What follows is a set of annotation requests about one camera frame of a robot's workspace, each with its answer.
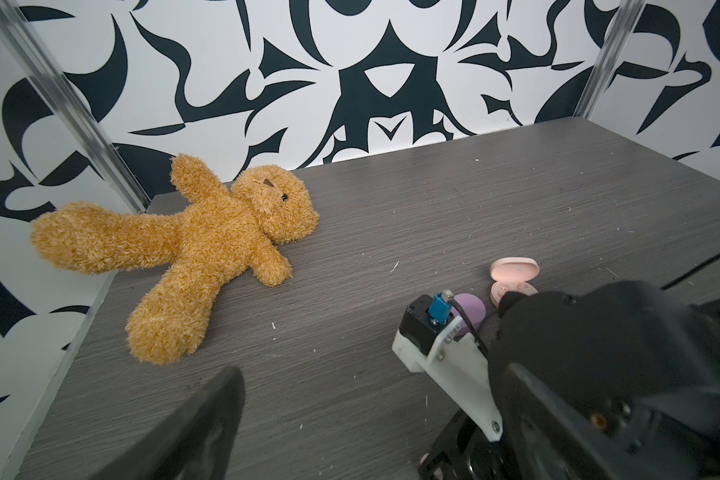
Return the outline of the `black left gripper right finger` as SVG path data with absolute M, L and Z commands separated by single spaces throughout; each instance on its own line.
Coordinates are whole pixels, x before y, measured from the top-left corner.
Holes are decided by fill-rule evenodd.
M 658 479 L 520 364 L 501 379 L 504 433 L 523 479 Z

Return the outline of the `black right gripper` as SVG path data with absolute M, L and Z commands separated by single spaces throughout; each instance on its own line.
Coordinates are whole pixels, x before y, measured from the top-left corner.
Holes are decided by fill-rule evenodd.
M 448 421 L 420 460 L 420 479 L 518 479 L 519 468 L 509 444 L 489 441 L 461 409 Z

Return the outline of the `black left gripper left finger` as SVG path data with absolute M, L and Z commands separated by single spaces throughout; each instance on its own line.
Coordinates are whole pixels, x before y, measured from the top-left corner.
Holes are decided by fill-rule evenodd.
M 241 423 L 242 371 L 224 367 L 94 479 L 223 479 Z

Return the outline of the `purple earbud charging case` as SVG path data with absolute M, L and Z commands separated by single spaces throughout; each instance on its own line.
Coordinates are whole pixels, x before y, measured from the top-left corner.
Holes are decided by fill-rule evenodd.
M 456 294 L 454 296 L 454 301 L 462 307 L 473 327 L 475 327 L 476 330 L 479 330 L 487 314 L 487 308 L 483 301 L 476 295 L 470 293 Z M 451 313 L 454 317 L 461 317 L 459 311 L 453 306 L 451 308 Z M 459 325 L 459 331 L 454 336 L 455 339 L 460 339 L 467 333 L 471 332 L 463 320 L 459 323 Z

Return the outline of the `pink earbud charging case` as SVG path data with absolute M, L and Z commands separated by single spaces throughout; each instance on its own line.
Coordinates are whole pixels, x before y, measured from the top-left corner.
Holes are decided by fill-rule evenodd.
M 490 266 L 494 283 L 490 289 L 492 304 L 498 307 L 502 298 L 510 292 L 526 296 L 535 295 L 538 290 L 530 284 L 540 273 L 538 263 L 527 257 L 505 257 Z

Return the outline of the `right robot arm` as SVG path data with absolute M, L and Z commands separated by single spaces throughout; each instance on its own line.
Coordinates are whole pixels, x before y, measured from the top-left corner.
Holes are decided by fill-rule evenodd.
M 619 280 L 539 292 L 529 258 L 490 269 L 494 311 L 409 304 L 394 352 L 458 410 L 423 479 L 720 479 L 720 298 Z

